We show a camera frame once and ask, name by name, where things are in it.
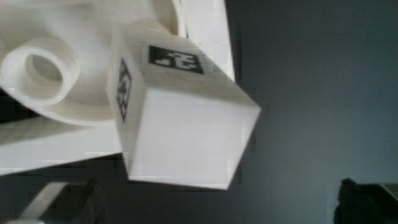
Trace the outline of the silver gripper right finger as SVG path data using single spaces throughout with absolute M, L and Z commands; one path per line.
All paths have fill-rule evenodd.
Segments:
M 342 180 L 335 224 L 398 224 L 398 183 Z

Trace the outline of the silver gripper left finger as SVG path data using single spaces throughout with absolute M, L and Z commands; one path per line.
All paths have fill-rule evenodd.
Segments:
M 107 206 L 98 180 L 50 182 L 15 224 L 107 224 Z

